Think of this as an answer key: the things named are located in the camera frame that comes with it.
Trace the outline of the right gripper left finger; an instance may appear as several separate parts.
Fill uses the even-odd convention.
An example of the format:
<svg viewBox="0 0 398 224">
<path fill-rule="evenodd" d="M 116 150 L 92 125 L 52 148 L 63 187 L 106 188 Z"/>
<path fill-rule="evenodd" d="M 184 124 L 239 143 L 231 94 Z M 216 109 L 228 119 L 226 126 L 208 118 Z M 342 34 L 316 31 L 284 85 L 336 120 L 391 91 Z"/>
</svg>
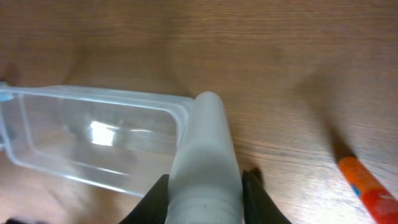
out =
<svg viewBox="0 0 398 224">
<path fill-rule="evenodd" d="M 164 224 L 168 210 L 169 175 L 162 175 L 119 224 Z"/>
</svg>

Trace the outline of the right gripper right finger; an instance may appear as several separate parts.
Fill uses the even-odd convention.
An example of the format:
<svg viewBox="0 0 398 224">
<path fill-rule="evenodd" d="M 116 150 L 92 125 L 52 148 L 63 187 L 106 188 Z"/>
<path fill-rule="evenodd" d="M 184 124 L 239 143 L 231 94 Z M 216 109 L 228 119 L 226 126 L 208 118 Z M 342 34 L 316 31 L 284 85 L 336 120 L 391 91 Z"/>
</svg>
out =
<svg viewBox="0 0 398 224">
<path fill-rule="evenodd" d="M 245 224 L 291 224 L 263 186 L 259 169 L 243 170 Z"/>
</svg>

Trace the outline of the orange tube white cap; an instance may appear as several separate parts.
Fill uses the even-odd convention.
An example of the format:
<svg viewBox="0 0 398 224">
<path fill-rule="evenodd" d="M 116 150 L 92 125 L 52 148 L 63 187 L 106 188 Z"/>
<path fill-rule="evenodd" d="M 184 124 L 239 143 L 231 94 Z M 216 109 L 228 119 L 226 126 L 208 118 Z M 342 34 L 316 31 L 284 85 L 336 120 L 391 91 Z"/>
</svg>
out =
<svg viewBox="0 0 398 224">
<path fill-rule="evenodd" d="M 378 224 L 397 224 L 397 199 L 355 157 L 344 157 L 338 167 Z"/>
</svg>

